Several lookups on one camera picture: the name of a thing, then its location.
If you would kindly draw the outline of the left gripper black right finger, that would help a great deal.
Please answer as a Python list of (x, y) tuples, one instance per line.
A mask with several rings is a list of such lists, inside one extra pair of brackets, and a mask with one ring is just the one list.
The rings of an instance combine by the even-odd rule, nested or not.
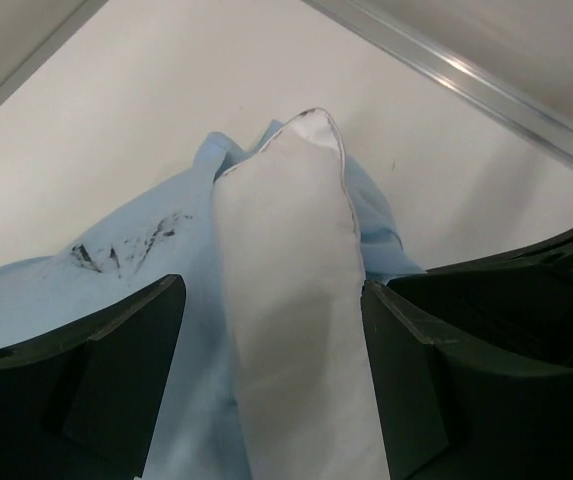
[(362, 293), (394, 479), (573, 479), (573, 228)]

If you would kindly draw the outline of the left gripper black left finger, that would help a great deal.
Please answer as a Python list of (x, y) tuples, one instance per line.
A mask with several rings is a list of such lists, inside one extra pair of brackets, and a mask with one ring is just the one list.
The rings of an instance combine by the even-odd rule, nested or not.
[(141, 477), (185, 301), (168, 275), (0, 348), (0, 479)]

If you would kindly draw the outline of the white pillow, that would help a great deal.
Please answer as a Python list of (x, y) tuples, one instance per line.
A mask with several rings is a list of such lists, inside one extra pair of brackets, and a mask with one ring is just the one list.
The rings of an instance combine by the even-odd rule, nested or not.
[(256, 479), (389, 475), (341, 135), (299, 114), (215, 183), (233, 385)]

